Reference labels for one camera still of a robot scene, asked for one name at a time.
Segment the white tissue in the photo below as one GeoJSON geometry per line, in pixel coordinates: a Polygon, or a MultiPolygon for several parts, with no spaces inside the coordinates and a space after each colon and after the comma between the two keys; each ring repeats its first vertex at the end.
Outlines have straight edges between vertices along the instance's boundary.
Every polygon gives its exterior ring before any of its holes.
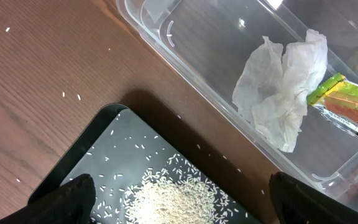
{"type": "Polygon", "coordinates": [[[326,36],[309,29],[305,40],[287,46],[264,37],[246,61],[232,94],[242,119],[283,152],[293,152],[306,97],[317,89],[328,66],[326,36]]]}

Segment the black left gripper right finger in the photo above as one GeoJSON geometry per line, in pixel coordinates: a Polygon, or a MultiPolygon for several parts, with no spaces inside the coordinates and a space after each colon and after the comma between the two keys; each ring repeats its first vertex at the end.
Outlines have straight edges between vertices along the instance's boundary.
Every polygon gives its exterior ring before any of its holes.
{"type": "Polygon", "coordinates": [[[358,224],[357,211],[284,172],[272,174],[268,187],[281,224],[358,224]]]}

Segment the yellow green snack wrapper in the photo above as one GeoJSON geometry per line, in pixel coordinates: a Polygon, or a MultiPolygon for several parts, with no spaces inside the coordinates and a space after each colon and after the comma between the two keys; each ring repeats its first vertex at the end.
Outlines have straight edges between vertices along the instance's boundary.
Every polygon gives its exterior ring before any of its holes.
{"type": "Polygon", "coordinates": [[[307,102],[339,129],[358,138],[358,84],[337,73],[310,93],[307,102]]]}

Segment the pile of white rice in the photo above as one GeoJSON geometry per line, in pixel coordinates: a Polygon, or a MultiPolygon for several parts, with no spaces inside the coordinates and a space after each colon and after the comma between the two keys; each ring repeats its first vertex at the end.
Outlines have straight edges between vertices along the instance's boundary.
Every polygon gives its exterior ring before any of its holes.
{"type": "Polygon", "coordinates": [[[165,176],[136,190],[125,209],[128,223],[214,223],[214,193],[201,181],[176,184],[165,176]]]}

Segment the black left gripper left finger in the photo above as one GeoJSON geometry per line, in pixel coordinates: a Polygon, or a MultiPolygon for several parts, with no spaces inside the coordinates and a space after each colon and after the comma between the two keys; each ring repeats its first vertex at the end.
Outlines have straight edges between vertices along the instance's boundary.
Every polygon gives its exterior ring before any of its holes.
{"type": "Polygon", "coordinates": [[[94,180],[81,174],[37,201],[0,220],[0,224],[86,224],[93,223],[96,201],[94,180]]]}

